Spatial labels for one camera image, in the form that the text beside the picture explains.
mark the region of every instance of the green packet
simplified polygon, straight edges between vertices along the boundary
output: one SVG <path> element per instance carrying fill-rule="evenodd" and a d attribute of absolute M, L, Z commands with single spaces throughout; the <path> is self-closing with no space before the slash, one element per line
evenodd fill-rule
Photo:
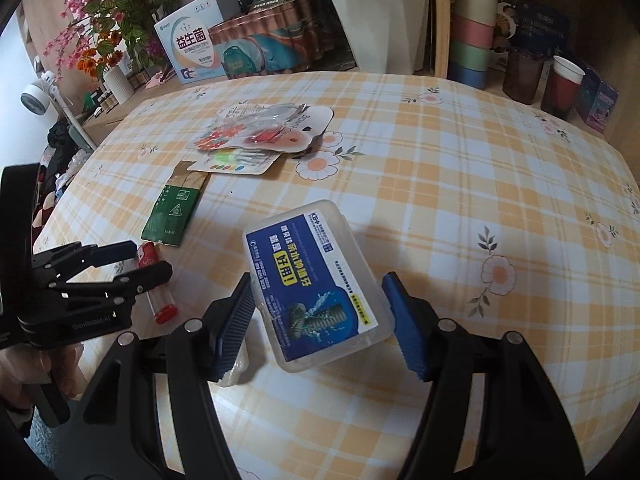
<path fill-rule="evenodd" d="M 142 229 L 148 242 L 178 246 L 210 173 L 188 171 L 191 160 L 181 160 L 164 185 L 151 216 Z"/>

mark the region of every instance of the human hand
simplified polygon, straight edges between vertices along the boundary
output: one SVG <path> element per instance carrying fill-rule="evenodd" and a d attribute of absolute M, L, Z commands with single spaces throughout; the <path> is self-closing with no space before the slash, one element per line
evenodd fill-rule
<path fill-rule="evenodd" d="M 50 383 L 49 373 L 66 398 L 81 394 L 86 387 L 78 367 L 83 350 L 81 344 L 46 352 L 27 345 L 0 350 L 0 397 L 18 410 L 32 408 L 33 401 L 24 385 Z"/>

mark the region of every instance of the white flower pot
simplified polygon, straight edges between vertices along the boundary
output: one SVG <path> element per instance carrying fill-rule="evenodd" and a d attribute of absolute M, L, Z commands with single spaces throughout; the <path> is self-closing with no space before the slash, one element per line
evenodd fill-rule
<path fill-rule="evenodd" d="M 363 72 L 422 68 L 429 0 L 332 0 Z"/>
<path fill-rule="evenodd" d="M 120 104 L 133 97 L 133 86 L 131 86 L 131 83 L 129 83 L 118 65 L 109 71 L 105 71 L 102 78 L 104 79 L 104 84 L 113 92 L 113 96 Z"/>

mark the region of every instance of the plaid tablecloth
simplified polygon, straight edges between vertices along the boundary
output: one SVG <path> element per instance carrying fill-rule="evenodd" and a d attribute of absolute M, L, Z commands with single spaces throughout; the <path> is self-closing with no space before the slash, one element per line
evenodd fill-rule
<path fill-rule="evenodd" d="M 640 394 L 640 194 L 618 152 L 530 107 L 451 81 L 362 73 L 178 92 L 140 105 L 103 142 L 36 249 L 139 241 L 174 166 L 198 156 L 188 140 L 220 108 L 247 101 L 327 105 L 335 117 L 313 153 L 283 156 L 261 177 L 213 175 L 180 248 L 162 249 L 180 319 L 159 328 L 139 301 L 138 334 L 168 332 L 230 293 L 249 268 L 247 224 L 327 198 L 378 278 L 395 270 L 470 332 L 525 335 L 593 467 Z M 88 375 L 113 337 L 87 343 Z M 240 468 L 261 480 L 396 477 L 429 387 L 394 338 L 299 374 L 276 366 L 257 316 L 247 342 L 242 384 L 211 387 Z M 168 463 L 180 468 L 161 380 L 159 389 Z M 460 467 L 472 461 L 481 393 L 478 378 Z"/>

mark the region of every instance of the silver screw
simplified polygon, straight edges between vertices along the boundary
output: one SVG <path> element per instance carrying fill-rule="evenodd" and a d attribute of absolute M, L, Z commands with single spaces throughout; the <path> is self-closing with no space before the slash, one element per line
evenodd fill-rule
<path fill-rule="evenodd" d="M 524 341 L 522 334 L 519 332 L 507 332 L 507 341 L 512 345 L 519 345 Z"/>
<path fill-rule="evenodd" d="M 438 322 L 438 328 L 443 332 L 453 332 L 457 327 L 457 324 L 452 319 L 441 319 Z"/>
<path fill-rule="evenodd" d="M 130 345 L 133 343 L 135 338 L 136 337 L 133 335 L 133 332 L 123 332 L 118 336 L 118 344 L 120 346 Z"/>
<path fill-rule="evenodd" d="M 187 332 L 197 332 L 202 328 L 202 322 L 199 319 L 190 319 L 184 324 L 184 329 Z"/>

